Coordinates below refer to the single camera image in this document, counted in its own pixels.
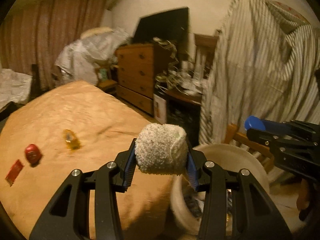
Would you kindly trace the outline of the person's right hand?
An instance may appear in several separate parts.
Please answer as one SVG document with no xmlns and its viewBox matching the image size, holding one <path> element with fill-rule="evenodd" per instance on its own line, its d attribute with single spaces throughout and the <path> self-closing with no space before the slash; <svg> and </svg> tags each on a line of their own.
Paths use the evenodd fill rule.
<svg viewBox="0 0 320 240">
<path fill-rule="evenodd" d="M 296 206 L 298 211 L 306 210 L 310 204 L 310 185 L 307 180 L 302 179 Z"/>
</svg>

